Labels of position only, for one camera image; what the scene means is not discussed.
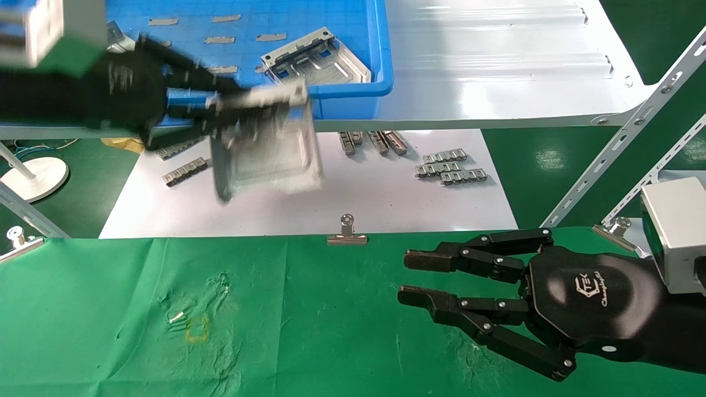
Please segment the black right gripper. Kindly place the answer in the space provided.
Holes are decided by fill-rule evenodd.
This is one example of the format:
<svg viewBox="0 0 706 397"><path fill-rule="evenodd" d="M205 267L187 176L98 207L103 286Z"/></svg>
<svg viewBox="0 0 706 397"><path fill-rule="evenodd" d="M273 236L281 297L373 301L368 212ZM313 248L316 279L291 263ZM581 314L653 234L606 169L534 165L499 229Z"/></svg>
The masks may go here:
<svg viewBox="0 0 706 397"><path fill-rule="evenodd" d="M576 370L575 352L618 362L651 362L662 352L657 316L662 281L648 260L618 254L582 254L554 245L549 228L480 234L436 249L408 250L407 269L461 271L516 284L526 273L527 298L457 297L401 286L399 303L426 309L434 323L460 329L478 345L555 382ZM547 346L510 329L522 326Z"/></svg>

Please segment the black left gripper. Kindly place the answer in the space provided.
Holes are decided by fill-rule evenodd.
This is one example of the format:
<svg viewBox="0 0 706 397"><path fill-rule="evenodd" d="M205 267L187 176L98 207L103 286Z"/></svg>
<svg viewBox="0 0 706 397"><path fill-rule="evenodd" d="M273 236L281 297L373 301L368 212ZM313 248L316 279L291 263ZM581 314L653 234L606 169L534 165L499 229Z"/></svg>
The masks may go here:
<svg viewBox="0 0 706 397"><path fill-rule="evenodd" d="M241 95L244 88L228 76L212 73L197 60L142 34L133 51L106 53L83 82L83 126L120 128L143 136L147 151L207 136L234 126L238 110L210 105L169 105L169 88ZM164 116L191 120L187 128L154 132Z"/></svg>

